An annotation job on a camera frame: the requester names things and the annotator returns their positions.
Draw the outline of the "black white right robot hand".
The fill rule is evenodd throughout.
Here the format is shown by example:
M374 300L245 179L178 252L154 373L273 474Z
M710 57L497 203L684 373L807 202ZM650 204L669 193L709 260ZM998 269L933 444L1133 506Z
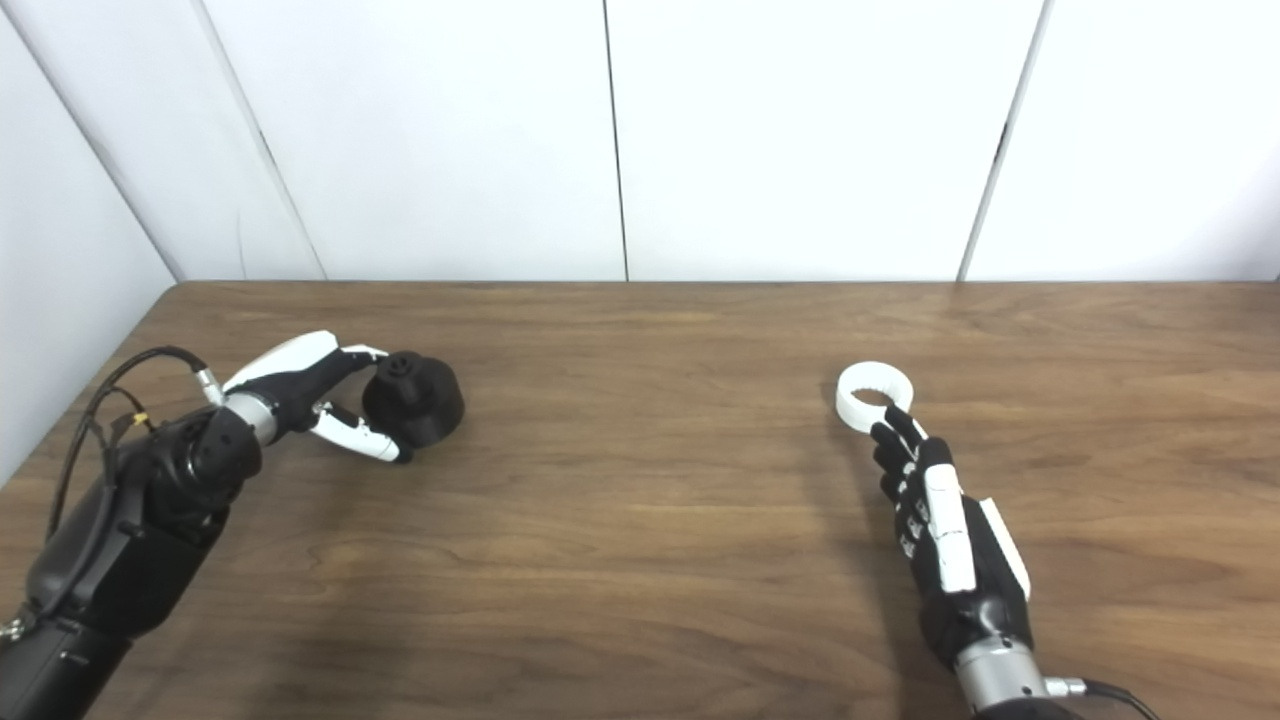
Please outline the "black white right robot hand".
M993 506L966 495L948 443L890 405L870 428L879 488L893 512L893 541L920 597L919 628L946 666L978 641L1032 650L1028 591L1015 546L993 523Z

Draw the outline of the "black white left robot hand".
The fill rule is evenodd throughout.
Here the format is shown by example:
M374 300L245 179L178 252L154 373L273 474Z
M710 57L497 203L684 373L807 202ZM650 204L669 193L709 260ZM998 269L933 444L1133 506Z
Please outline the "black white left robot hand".
M289 433L310 433L335 447L384 462L407 464L413 450L326 396L389 354L340 345L330 331L288 340L242 366L221 384L224 404L253 428L261 446Z

